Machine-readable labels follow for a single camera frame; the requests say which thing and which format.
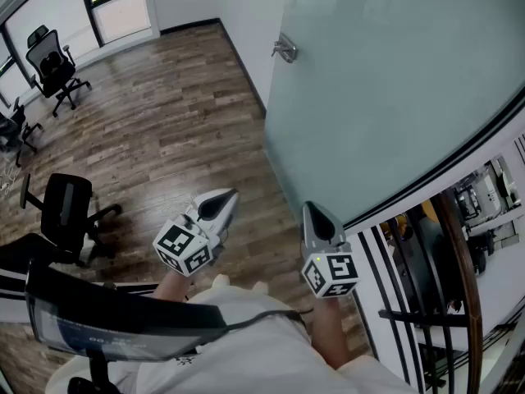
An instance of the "chair headrest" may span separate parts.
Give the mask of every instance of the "chair headrest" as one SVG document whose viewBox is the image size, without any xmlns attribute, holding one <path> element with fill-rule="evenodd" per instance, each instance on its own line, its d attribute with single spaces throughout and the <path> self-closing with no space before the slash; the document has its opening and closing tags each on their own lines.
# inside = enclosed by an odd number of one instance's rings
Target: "chair headrest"
<svg viewBox="0 0 525 394">
<path fill-rule="evenodd" d="M 27 48 L 33 47 L 35 44 L 40 42 L 42 38 L 49 32 L 49 29 L 46 25 L 39 26 L 33 34 L 27 38 Z"/>
</svg>

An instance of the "chair backrest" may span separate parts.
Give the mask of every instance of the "chair backrest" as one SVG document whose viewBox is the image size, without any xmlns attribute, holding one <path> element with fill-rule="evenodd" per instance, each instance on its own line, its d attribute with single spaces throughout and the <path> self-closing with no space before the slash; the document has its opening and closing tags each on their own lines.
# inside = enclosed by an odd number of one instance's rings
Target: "chair backrest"
<svg viewBox="0 0 525 394">
<path fill-rule="evenodd" d="M 27 52 L 25 58 L 39 73 L 40 81 L 44 82 L 54 71 L 68 61 L 58 43 L 56 30 L 51 30 L 44 36 L 37 35 L 37 38 L 32 39 L 31 42 L 33 40 L 35 44 Z"/>
</svg>

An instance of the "computer monitor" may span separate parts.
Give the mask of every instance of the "computer monitor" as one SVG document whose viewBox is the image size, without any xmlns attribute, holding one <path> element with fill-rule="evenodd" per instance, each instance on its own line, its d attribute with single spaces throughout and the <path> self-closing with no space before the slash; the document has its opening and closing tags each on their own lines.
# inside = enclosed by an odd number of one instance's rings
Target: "computer monitor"
<svg viewBox="0 0 525 394">
<path fill-rule="evenodd" d="M 226 333 L 218 307 L 156 300 L 32 262 L 25 285 L 36 339 L 75 355 L 166 361 Z"/>
</svg>

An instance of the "person's right arm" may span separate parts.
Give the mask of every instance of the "person's right arm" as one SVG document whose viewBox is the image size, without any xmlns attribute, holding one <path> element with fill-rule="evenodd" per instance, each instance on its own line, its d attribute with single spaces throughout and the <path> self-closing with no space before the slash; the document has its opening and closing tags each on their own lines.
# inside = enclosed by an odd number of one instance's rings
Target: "person's right arm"
<svg viewBox="0 0 525 394">
<path fill-rule="evenodd" d="M 337 298 L 316 299 L 313 308 L 312 347 L 333 369 L 350 362 Z"/>
</svg>

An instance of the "black baseboard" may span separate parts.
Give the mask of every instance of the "black baseboard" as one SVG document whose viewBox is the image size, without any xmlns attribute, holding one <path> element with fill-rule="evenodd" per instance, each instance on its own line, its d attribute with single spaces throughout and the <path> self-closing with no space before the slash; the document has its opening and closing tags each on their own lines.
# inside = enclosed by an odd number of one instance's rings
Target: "black baseboard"
<svg viewBox="0 0 525 394">
<path fill-rule="evenodd" d="M 178 32 L 180 30 L 188 30 L 189 28 L 195 28 L 196 26 L 207 26 L 217 23 L 221 23 L 221 20 L 218 17 L 214 17 L 213 19 L 205 19 L 204 21 L 184 23 L 183 25 L 173 26 L 172 28 L 161 30 L 161 35 L 170 34 L 171 32 Z"/>
<path fill-rule="evenodd" d="M 237 59 L 237 62 L 239 63 L 239 66 L 242 69 L 244 76 L 246 77 L 246 80 L 248 81 L 249 87 L 252 90 L 253 95 L 255 96 L 255 100 L 257 101 L 257 105 L 259 106 L 261 110 L 262 117 L 266 118 L 266 107 L 264 106 L 263 100 L 261 99 L 261 96 L 259 95 L 257 88 L 253 84 L 252 78 L 249 76 L 249 73 L 246 70 L 246 66 L 244 65 L 243 60 L 240 57 L 239 52 L 237 51 L 237 48 L 235 48 L 235 45 L 231 41 L 230 35 L 228 34 L 228 31 L 224 27 L 220 18 L 215 17 L 213 19 L 206 19 L 204 21 L 191 22 L 191 23 L 186 23 L 184 25 L 173 26 L 173 28 L 168 28 L 167 30 L 161 30 L 161 35 L 170 34 L 171 32 L 177 32 L 179 30 L 187 30 L 189 28 L 194 28 L 196 26 L 206 26 L 206 25 L 215 25 L 215 24 L 219 24 L 221 26 L 222 31 L 224 32 L 224 36 L 226 36 L 226 39 L 230 43 L 231 48 L 233 49 L 233 52 L 235 53 L 235 58 Z"/>
</svg>

